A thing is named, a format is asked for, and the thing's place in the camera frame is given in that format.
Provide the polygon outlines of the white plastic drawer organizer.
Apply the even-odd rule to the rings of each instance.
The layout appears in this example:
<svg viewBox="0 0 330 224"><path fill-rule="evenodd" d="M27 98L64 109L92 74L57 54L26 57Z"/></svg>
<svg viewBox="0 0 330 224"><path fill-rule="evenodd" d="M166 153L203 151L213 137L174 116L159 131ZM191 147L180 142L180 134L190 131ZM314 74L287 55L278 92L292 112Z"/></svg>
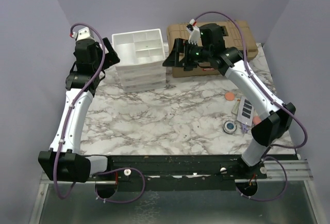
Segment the white plastic drawer organizer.
<svg viewBox="0 0 330 224"><path fill-rule="evenodd" d="M124 92L140 92L166 86L165 51L161 30L148 29L112 35L120 62L115 65Z"/></svg>

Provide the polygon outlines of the purple eyelash curler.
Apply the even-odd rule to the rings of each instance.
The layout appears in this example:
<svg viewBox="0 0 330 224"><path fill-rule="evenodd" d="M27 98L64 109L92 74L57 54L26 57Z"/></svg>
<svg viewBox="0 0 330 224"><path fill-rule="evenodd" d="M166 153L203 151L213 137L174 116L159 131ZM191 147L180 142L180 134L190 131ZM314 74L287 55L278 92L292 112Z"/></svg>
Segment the purple eyelash curler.
<svg viewBox="0 0 330 224"><path fill-rule="evenodd" d="M243 134L247 134L249 132L249 127L245 124L241 124L241 130Z"/></svg>

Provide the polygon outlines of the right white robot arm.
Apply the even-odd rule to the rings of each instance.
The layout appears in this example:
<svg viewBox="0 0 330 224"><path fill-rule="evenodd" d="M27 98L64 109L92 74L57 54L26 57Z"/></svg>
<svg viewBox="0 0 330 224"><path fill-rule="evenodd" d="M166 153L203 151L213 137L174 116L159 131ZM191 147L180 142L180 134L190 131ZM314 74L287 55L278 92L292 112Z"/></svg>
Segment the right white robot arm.
<svg viewBox="0 0 330 224"><path fill-rule="evenodd" d="M191 71L207 62L210 67L233 82L258 113L261 122L251 130L252 141L241 155L237 172L242 178L255 173L257 165L271 143L280 138L291 125L295 106L277 98L245 64L243 54L236 47L226 48L220 25L209 23L196 27L188 24L191 35L197 34L202 44L176 38L172 51L163 62L164 67Z"/></svg>

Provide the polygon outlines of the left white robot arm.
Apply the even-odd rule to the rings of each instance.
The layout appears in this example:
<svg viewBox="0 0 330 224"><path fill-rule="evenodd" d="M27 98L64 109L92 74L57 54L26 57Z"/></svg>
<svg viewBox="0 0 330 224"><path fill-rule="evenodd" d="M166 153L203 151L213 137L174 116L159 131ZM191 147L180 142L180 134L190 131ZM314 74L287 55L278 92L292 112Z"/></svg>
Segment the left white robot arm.
<svg viewBox="0 0 330 224"><path fill-rule="evenodd" d="M99 44L92 38L76 41L76 58L65 80L65 107L58 131L48 151L41 151L38 162L52 181L81 182L97 174L108 180L114 167L100 155L83 156L80 142L87 111L102 80L102 71L119 63L119 58L108 38Z"/></svg>

